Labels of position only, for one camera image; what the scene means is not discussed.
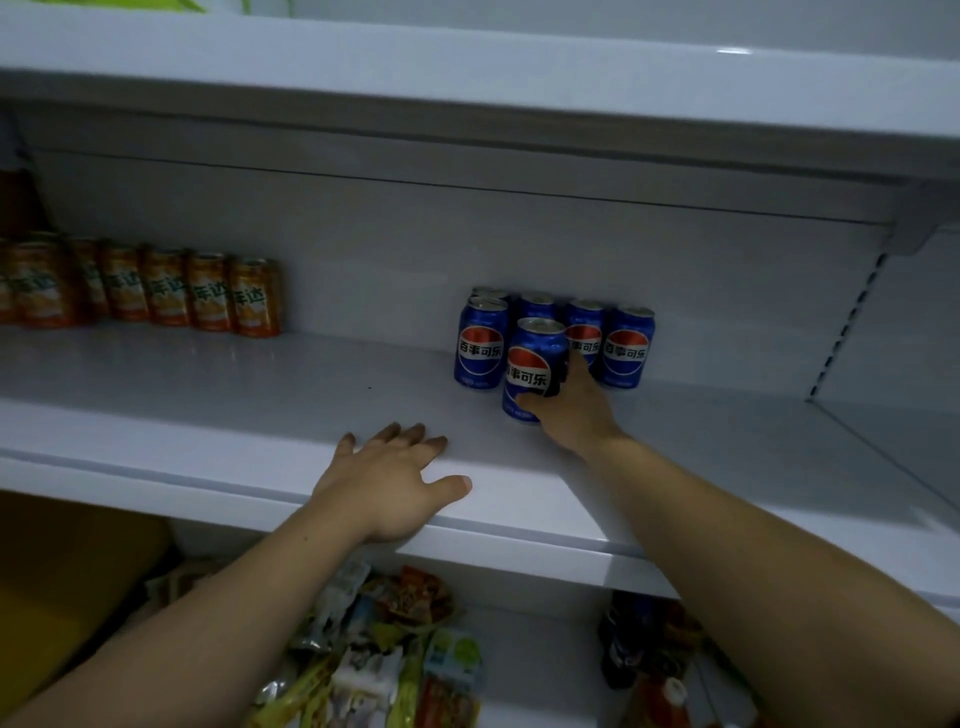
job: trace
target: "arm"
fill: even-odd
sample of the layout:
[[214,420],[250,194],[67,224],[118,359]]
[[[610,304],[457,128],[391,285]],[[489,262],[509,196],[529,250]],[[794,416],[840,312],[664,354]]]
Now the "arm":
[[6,728],[238,725],[314,597],[364,541],[410,535],[469,481],[425,484],[445,438],[390,425],[354,453],[347,435],[311,499],[200,588],[29,702]]
[[791,726],[960,716],[960,627],[836,546],[627,436],[579,354],[561,393],[524,395],[583,457],[690,611]]

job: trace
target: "orange soda can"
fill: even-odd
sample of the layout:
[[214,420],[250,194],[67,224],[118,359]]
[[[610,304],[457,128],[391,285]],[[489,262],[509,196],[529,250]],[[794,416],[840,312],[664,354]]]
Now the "orange soda can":
[[8,254],[7,241],[0,239],[0,324],[15,324],[20,318],[16,312],[16,303],[13,301],[10,279],[7,277]]
[[73,256],[86,282],[86,293],[98,317],[110,315],[107,289],[100,276],[100,246],[103,242],[96,237],[70,237],[67,239]]
[[194,328],[234,331],[236,314],[229,290],[229,258],[223,253],[194,253],[186,261],[186,279]]
[[110,311],[121,321],[149,321],[150,302],[141,275],[143,249],[107,243],[100,253],[100,270]]
[[155,324],[188,327],[192,316],[186,290],[186,251],[147,251],[143,279]]
[[230,295],[237,313],[237,333],[259,339],[280,334],[280,273],[272,261],[262,257],[235,261],[230,266]]
[[19,243],[10,249],[9,264],[16,308],[24,324],[67,328],[90,322],[84,283],[59,244]]

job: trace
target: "hand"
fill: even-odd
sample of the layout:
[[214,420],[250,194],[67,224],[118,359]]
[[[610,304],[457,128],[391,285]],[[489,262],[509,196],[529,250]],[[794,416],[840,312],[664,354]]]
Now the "hand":
[[516,398],[516,403],[537,415],[543,431],[559,445],[581,456],[607,438],[625,437],[580,352],[570,352],[569,371],[560,394],[542,397],[525,393]]
[[472,488],[465,475],[424,483],[420,471],[444,451],[446,438],[423,440],[423,425],[400,430],[397,423],[387,425],[356,452],[356,438],[348,432],[313,490],[311,504],[339,509],[362,541],[410,536]]

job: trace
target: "can lid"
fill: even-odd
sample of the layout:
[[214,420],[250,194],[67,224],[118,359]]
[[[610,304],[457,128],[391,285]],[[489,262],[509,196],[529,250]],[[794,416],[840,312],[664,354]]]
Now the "can lid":
[[527,291],[520,296],[527,303],[539,303],[540,305],[549,305],[553,303],[553,296],[543,291]]
[[491,288],[488,285],[475,285],[470,295],[483,296],[487,299],[506,299],[510,296],[510,291],[506,291],[503,288]]
[[507,302],[500,299],[490,299],[486,296],[470,296],[467,299],[470,308],[476,308],[478,311],[505,311]]
[[570,302],[570,305],[574,308],[582,308],[585,311],[602,311],[606,308],[602,303],[593,299],[574,299]]
[[540,316],[529,316],[525,319],[520,319],[516,322],[516,325],[524,331],[530,331],[530,333],[547,334],[551,336],[556,333],[563,333],[566,330],[565,326],[559,321],[543,319]]
[[674,708],[682,708],[686,702],[686,688],[675,677],[668,677],[663,683],[663,697]]
[[652,319],[654,317],[653,310],[642,305],[626,305],[622,303],[616,310],[638,319]]

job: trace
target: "pepsi logo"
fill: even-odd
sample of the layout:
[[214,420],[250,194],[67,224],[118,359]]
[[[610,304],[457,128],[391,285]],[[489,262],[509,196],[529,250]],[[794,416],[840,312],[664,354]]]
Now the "pepsi logo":
[[490,327],[466,327],[460,332],[457,357],[472,375],[487,375],[503,359],[503,334]]
[[600,328],[590,324],[574,324],[566,328],[566,340],[570,343],[570,348],[583,356],[597,354],[602,339],[603,332]]
[[620,376],[635,374],[643,367],[649,349],[650,339],[645,333],[620,328],[607,335],[603,345],[604,364]]
[[536,352],[510,347],[507,352],[507,384],[545,392],[550,386],[550,365]]

